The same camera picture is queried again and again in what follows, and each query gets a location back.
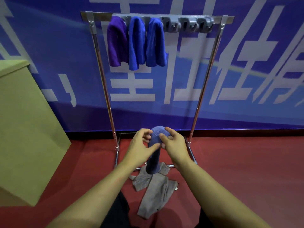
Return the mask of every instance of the towel rack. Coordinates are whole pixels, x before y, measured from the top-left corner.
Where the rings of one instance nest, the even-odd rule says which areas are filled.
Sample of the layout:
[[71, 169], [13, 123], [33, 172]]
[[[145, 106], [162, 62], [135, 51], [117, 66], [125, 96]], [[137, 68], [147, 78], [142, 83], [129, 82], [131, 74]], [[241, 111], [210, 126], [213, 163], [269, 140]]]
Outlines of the towel rack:
[[213, 25], [214, 24], [219, 24], [219, 28], [217, 31], [217, 35], [214, 40], [213, 48], [211, 51], [211, 56], [210, 60], [207, 66], [207, 71], [204, 79], [204, 83], [202, 86], [202, 90], [199, 96], [199, 101], [196, 107], [196, 112], [194, 115], [191, 131], [189, 138], [185, 138], [186, 146], [188, 149], [188, 152], [190, 154], [190, 157], [192, 160], [197, 164], [196, 159], [193, 155], [193, 152], [191, 150], [191, 139], [193, 136], [193, 132], [195, 129], [195, 125], [197, 122], [197, 118], [199, 115], [200, 108], [202, 106], [202, 101], [206, 89], [206, 85], [209, 79], [209, 75], [211, 72], [211, 68], [214, 62], [214, 58], [218, 49], [218, 45], [221, 41], [222, 38], [222, 33], [224, 30], [224, 27], [226, 24], [232, 24], [234, 20], [234, 16], [209, 16], [209, 15], [160, 15], [160, 14], [124, 14], [124, 13], [99, 13], [99, 12], [91, 12], [91, 11], [85, 11], [81, 12], [81, 17], [84, 22], [89, 23], [90, 31], [92, 34], [93, 38], [93, 43], [94, 43], [94, 48], [96, 52], [96, 57], [97, 57], [97, 62], [98, 62], [98, 67], [100, 71], [100, 76], [101, 76], [101, 81], [102, 81], [102, 86], [105, 94], [105, 100], [107, 104], [107, 109], [109, 113], [109, 118], [111, 122], [111, 127], [112, 127], [112, 133], [113, 133], [113, 138], [115, 141], [115, 150], [116, 150], [116, 159], [115, 159], [115, 166], [117, 166], [118, 163], [118, 155], [119, 155], [119, 145], [120, 145], [120, 139], [121, 137], [117, 138], [115, 126], [114, 126], [114, 121], [113, 121], [113, 115], [112, 115], [112, 110], [111, 110], [111, 104], [110, 104], [110, 98], [107, 90], [107, 84], [106, 84], [106, 78], [105, 74], [103, 71], [103, 65], [102, 65], [102, 60], [101, 60], [101, 54], [99, 50], [99, 45], [98, 45], [98, 39], [97, 39], [97, 30], [96, 30], [96, 24], [95, 21], [102, 21], [102, 22], [109, 22], [112, 18], [112, 16], [118, 16], [121, 17], [127, 27], [129, 26], [130, 20], [133, 16], [138, 16], [142, 18], [143, 22], [147, 26], [149, 24], [149, 21], [151, 18], [160, 18], [163, 25], [164, 25], [164, 31], [165, 32], [170, 32], [170, 33], [175, 33], [175, 32], [201, 32], [201, 33], [209, 33], [212, 31]]

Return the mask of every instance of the beige box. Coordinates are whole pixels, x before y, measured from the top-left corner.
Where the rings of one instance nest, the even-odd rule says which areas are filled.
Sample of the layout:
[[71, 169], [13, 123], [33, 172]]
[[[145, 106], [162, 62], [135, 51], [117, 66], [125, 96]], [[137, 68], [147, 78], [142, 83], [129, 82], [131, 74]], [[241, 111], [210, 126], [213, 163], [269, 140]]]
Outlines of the beige box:
[[35, 206], [70, 146], [25, 60], [0, 60], [0, 206]]

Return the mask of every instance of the left hand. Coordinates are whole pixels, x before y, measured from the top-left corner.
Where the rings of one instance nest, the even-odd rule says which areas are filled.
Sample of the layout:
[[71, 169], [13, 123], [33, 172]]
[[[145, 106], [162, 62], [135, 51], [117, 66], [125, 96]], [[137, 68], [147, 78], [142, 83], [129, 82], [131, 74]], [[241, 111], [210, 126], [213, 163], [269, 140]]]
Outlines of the left hand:
[[141, 129], [136, 132], [122, 163], [126, 163], [135, 169], [148, 160], [151, 154], [160, 147], [159, 143], [156, 143], [149, 148], [143, 144], [143, 141], [149, 142], [151, 133], [153, 133], [153, 131], [150, 129]]

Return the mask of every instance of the baseboard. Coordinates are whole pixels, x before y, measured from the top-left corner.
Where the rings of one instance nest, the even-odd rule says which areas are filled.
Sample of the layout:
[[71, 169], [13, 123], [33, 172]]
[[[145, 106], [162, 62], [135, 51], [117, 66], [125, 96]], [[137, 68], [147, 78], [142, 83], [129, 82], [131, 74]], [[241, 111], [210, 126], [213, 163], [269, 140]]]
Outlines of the baseboard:
[[[117, 131], [117, 136], [132, 138], [136, 131]], [[180, 130], [188, 137], [189, 130]], [[71, 140], [113, 139], [112, 131], [66, 132]], [[195, 130], [193, 137], [282, 137], [304, 136], [304, 129], [270, 129], [270, 130]]]

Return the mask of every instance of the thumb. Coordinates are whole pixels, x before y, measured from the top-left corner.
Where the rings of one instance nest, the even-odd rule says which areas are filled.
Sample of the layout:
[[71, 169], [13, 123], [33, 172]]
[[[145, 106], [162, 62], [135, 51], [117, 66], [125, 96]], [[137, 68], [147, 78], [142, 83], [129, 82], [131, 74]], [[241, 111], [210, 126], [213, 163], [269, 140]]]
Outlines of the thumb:
[[167, 145], [167, 143], [169, 142], [169, 138], [167, 138], [167, 136], [166, 136], [165, 134], [163, 134], [163, 133], [160, 133], [160, 134], [159, 134], [159, 137], [160, 137], [160, 139], [163, 141], [163, 143], [164, 143], [165, 145]]
[[153, 146], [151, 146], [151, 147], [148, 148], [148, 152], [150, 154], [153, 154], [160, 147], [161, 147], [161, 145], [159, 143], [156, 143]]

